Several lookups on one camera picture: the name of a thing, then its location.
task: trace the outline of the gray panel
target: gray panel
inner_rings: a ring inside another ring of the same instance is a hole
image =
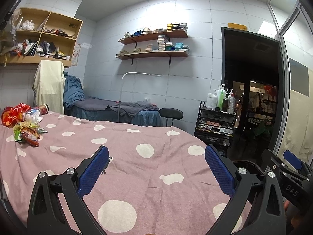
[[[309,94],[309,72],[303,64],[289,58],[291,89],[306,96]]]

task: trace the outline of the massage bed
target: massage bed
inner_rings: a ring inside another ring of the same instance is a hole
[[[89,121],[117,122],[117,113],[107,109],[108,105],[115,104],[115,101],[89,97],[83,101],[76,102],[69,111],[69,115]],[[120,116],[120,122],[128,121],[123,116]],[[130,123],[140,126],[160,126],[161,118],[157,110],[142,110],[131,118]]]
[[[206,234],[229,196],[204,158],[206,144],[175,127],[92,122],[58,113],[43,116],[39,147],[14,141],[0,127],[0,173],[7,198],[26,224],[37,175],[62,174],[104,145],[112,157],[106,172],[83,200],[109,235]],[[60,200],[73,229],[78,230]],[[243,226],[246,206],[234,230]]]

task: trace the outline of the lamp pole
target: lamp pole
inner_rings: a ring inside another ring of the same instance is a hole
[[[119,123],[120,121],[120,109],[121,109],[121,99],[122,99],[122,91],[123,91],[123,86],[124,86],[124,77],[127,74],[141,74],[141,75],[149,75],[149,76],[154,76],[154,77],[161,77],[161,75],[158,74],[151,74],[151,73],[142,73],[142,72],[127,72],[123,75],[122,77],[122,85],[121,85],[121,91],[120,91],[120,99],[118,101],[118,111],[117,111],[117,122]]]

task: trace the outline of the chair backrest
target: chair backrest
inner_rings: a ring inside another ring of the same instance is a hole
[[[181,120],[184,116],[184,113],[178,109],[163,108],[163,109],[160,109],[160,116],[163,118],[172,118],[172,119]]]

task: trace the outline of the doorway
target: doorway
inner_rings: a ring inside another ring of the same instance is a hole
[[[274,151],[282,121],[284,98],[280,42],[257,34],[222,27],[225,89],[236,99],[232,160],[247,159],[262,167],[264,149]]]

